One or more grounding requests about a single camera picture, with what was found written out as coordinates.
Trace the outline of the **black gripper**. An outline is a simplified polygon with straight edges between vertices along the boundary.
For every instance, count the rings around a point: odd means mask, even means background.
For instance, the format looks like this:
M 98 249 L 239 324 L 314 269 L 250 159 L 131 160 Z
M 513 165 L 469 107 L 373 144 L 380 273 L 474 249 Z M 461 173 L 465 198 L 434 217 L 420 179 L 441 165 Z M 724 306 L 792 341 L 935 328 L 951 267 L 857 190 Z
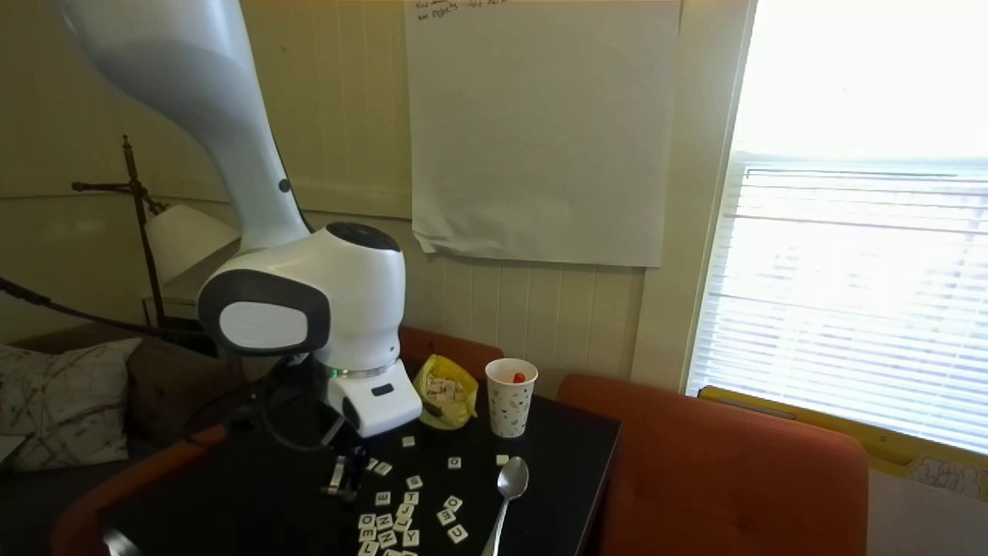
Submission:
M 363 440 L 403 429 L 423 413 L 423 402 L 403 361 L 384 372 L 335 372 L 324 399 Z M 338 453 L 326 494 L 341 494 L 345 467 L 350 458 Z

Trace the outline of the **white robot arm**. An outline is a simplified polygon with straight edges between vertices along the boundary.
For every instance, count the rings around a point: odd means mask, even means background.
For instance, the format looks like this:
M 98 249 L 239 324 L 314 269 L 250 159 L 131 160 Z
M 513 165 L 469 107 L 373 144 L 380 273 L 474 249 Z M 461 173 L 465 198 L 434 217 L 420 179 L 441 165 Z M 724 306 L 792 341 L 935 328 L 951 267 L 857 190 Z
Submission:
M 58 0 L 97 72 L 187 131 L 215 166 L 241 246 L 197 291 L 235 356 L 300 368 L 363 440 L 423 413 L 405 361 L 405 254 L 363 223 L 309 224 L 271 137 L 241 0 Z

